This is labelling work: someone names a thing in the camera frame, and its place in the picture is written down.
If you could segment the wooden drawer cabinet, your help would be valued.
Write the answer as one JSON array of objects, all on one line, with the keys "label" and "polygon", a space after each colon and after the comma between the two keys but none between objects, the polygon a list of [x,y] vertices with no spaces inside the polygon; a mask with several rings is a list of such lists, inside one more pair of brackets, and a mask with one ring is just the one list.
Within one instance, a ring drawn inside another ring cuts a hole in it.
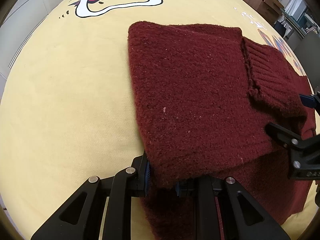
[{"label": "wooden drawer cabinet", "polygon": [[284,6],[279,0],[243,0],[262,16],[270,25],[274,26],[283,14]]}]

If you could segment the grey green chair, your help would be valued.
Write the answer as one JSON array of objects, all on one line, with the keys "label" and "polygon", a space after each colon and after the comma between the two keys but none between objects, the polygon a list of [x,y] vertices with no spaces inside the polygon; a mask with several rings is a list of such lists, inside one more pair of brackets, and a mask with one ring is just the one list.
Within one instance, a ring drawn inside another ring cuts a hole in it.
[{"label": "grey green chair", "polygon": [[287,42],[313,87],[319,86],[319,35],[311,31],[301,39],[296,33],[293,33]]}]

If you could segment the yellow dino print bedsheet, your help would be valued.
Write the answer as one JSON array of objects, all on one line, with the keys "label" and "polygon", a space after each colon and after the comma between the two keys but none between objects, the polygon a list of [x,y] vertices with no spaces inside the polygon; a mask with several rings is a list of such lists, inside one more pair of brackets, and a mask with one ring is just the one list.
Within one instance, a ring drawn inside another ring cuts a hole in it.
[{"label": "yellow dino print bedsheet", "polygon": [[[1,100],[1,195],[25,238],[89,176],[111,176],[143,152],[128,51],[137,22],[239,28],[306,76],[243,0],[64,0],[22,48]],[[303,210],[282,224],[292,239],[317,212],[315,192],[311,183]]]}]

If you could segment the dark red knit sweater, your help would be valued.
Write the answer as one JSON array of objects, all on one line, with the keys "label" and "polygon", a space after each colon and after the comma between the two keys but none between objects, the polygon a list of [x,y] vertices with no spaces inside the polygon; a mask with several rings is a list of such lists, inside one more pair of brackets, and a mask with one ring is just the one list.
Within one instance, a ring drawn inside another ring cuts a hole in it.
[{"label": "dark red knit sweater", "polygon": [[194,239],[191,196],[180,181],[234,177],[279,223],[303,210],[309,181],[289,179],[287,152],[266,134],[275,123],[316,134],[308,78],[277,49],[239,28],[211,24],[129,27],[136,120],[151,166],[143,205],[156,239]]}]

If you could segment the white wardrobe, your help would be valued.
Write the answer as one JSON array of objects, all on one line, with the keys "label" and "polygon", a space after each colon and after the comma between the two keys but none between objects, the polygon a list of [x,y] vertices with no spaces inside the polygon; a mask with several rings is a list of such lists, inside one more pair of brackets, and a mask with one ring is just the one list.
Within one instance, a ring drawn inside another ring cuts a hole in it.
[{"label": "white wardrobe", "polygon": [[21,47],[38,24],[63,0],[18,0],[1,25],[1,86]]}]

